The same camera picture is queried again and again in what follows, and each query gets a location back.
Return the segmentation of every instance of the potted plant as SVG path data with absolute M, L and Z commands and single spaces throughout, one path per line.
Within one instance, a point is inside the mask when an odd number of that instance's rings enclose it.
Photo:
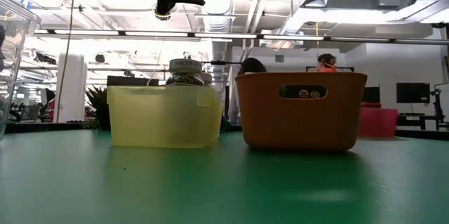
M 87 88 L 86 95 L 90 105 L 96 109 L 95 118 L 102 130 L 111 130 L 109 106 L 107 104 L 107 88 Z

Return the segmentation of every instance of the woman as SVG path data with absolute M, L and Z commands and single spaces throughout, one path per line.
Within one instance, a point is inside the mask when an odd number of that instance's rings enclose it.
M 238 76 L 242 74 L 250 74 L 250 73 L 263 73 L 267 72 L 265 66 L 256 58 L 248 58 L 243 61 L 241 64 L 241 68 L 239 70 Z M 229 117 L 229 122 L 233 126 L 240 126 L 240 105 L 239 105 L 239 96 L 237 94 L 237 84 L 234 83 L 232 88 L 232 97 L 229 101 L 229 111 L 227 113 Z
M 318 65 L 316 67 L 317 72 L 336 72 L 337 68 L 335 65 L 335 62 L 337 59 L 335 56 L 327 53 L 320 55 L 317 59 Z

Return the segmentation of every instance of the green table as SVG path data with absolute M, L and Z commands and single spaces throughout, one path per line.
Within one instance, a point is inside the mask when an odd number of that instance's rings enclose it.
M 108 133 L 0 142 L 0 223 L 449 223 L 449 143 L 359 140 L 346 154 L 113 147 Z

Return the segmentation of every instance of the pink bin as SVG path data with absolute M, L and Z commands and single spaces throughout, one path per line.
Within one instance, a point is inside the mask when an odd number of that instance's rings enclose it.
M 393 138 L 397 119 L 397 109 L 362 107 L 358 121 L 358 136 Z

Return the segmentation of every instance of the yellow plastic container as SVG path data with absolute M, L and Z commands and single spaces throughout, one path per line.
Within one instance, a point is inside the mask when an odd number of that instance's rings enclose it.
M 222 105 L 205 86 L 110 86 L 112 142 L 134 147 L 206 147 L 218 141 Z

